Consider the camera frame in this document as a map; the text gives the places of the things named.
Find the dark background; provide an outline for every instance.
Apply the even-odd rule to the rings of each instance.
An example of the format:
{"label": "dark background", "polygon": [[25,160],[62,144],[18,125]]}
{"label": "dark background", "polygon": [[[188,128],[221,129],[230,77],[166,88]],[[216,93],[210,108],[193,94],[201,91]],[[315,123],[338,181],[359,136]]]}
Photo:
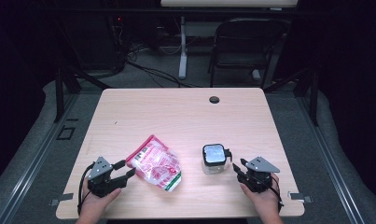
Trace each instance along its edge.
{"label": "dark background", "polygon": [[[147,4],[142,6],[156,5],[141,2]],[[54,80],[60,61],[54,51],[76,67],[82,66],[56,24],[38,20],[28,4],[0,1],[0,174],[44,104],[42,88]],[[330,35],[329,51],[320,60],[320,91],[329,100],[346,156],[376,194],[376,0],[300,1],[298,10],[331,12],[332,17],[292,23],[275,78],[290,76],[310,64],[323,52],[321,43]],[[136,32],[144,40],[153,40],[145,32],[153,23],[134,21],[138,22],[132,26]],[[50,40],[56,45],[50,47]],[[112,44],[106,41],[108,56],[113,57]]]}

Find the black cable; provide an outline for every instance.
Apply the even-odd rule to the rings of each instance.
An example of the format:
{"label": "black cable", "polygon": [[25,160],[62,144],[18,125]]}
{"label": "black cable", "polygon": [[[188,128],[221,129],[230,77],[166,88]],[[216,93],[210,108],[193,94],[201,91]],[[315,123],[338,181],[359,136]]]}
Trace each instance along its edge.
{"label": "black cable", "polygon": [[84,200],[86,199],[86,197],[89,195],[89,193],[91,191],[89,191],[88,194],[86,194],[85,198],[83,199],[82,201],[82,188],[83,188],[83,181],[85,181],[85,177],[86,177],[86,173],[92,169],[92,167],[94,167],[94,164],[95,162],[93,162],[90,166],[88,166],[85,170],[85,172],[83,172],[83,175],[82,175],[82,178],[80,179],[80,183],[79,183],[79,193],[77,195],[77,214],[80,215],[80,210],[82,208],[82,204],[84,202]]}
{"label": "black cable", "polygon": [[181,86],[184,86],[184,87],[199,87],[199,88],[201,88],[201,86],[196,86],[196,85],[193,85],[193,84],[182,83],[182,82],[178,81],[178,79],[176,79],[176,77],[173,77],[172,75],[170,75],[168,73],[165,73],[165,72],[162,72],[160,70],[157,70],[157,69],[154,69],[154,68],[146,68],[146,69],[148,69],[149,71],[157,72],[157,73],[163,74],[163,75],[165,75],[167,77],[170,77],[172,80],[170,80],[167,77],[163,77],[163,78],[168,79],[168,80],[173,81],[174,83],[178,84],[178,88],[180,88]]}
{"label": "black cable", "polygon": [[271,175],[272,179],[275,181],[275,183],[277,184],[277,188],[279,189],[280,186],[278,185],[278,181]]}
{"label": "black cable", "polygon": [[156,84],[158,84],[160,87],[162,87],[162,88],[164,88],[164,86],[162,86],[158,81],[156,81],[156,79],[153,77],[153,76],[151,76],[151,74],[149,74],[148,72],[146,72],[146,74],[156,83]]}
{"label": "black cable", "polygon": [[172,81],[172,82],[174,82],[174,83],[176,83],[176,84],[178,85],[178,88],[180,88],[181,85],[182,85],[182,84],[178,81],[178,79],[176,79],[176,78],[173,77],[172,75],[167,74],[167,73],[165,73],[165,72],[161,72],[161,71],[156,70],[156,69],[153,69],[153,68],[147,68],[147,67],[144,67],[144,66],[141,66],[141,65],[139,65],[139,64],[132,63],[132,62],[126,62],[126,64],[129,64],[129,65],[131,65],[131,66],[133,66],[133,67],[135,67],[135,68],[138,68],[138,69],[140,69],[140,70],[143,70],[144,72],[149,73],[149,74],[151,74],[151,75],[153,75],[153,76],[161,77],[161,78],[167,79],[167,80],[169,80],[169,81]]}

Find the plastic bag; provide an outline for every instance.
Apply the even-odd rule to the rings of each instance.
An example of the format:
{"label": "plastic bag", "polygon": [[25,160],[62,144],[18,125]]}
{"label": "plastic bag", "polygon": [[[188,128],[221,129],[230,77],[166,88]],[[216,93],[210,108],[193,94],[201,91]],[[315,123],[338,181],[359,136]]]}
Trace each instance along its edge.
{"label": "plastic bag", "polygon": [[153,134],[126,161],[137,175],[166,191],[182,180],[178,158]]}

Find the hand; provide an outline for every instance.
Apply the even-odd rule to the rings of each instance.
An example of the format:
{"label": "hand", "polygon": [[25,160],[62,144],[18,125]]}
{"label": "hand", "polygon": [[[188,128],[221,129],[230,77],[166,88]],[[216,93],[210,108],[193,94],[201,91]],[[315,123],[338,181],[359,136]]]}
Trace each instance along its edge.
{"label": "hand", "polygon": [[[280,192],[278,188],[278,176],[272,174],[275,179],[272,181],[272,188]],[[261,193],[252,192],[245,184],[240,184],[241,189],[252,204],[257,209],[258,215],[263,223],[283,223],[283,220],[278,214],[278,196],[272,190],[266,190]]]}
{"label": "hand", "polygon": [[[84,198],[90,191],[88,189],[88,178],[85,178],[83,182],[83,194]],[[121,189],[115,189],[110,194],[106,195],[103,198],[100,198],[92,193],[86,197],[82,203],[80,210],[80,216],[77,220],[78,223],[90,224],[97,223],[101,216],[103,215],[106,207],[112,203],[121,193]]]}

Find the clear plastic container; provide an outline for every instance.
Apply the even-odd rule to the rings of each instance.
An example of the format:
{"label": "clear plastic container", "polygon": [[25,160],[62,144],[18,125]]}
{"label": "clear plastic container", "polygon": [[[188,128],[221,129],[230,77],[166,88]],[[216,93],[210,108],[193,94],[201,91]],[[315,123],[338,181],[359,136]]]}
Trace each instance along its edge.
{"label": "clear plastic container", "polygon": [[232,160],[230,151],[221,144],[205,145],[202,148],[202,170],[206,175],[222,173],[227,157]]}

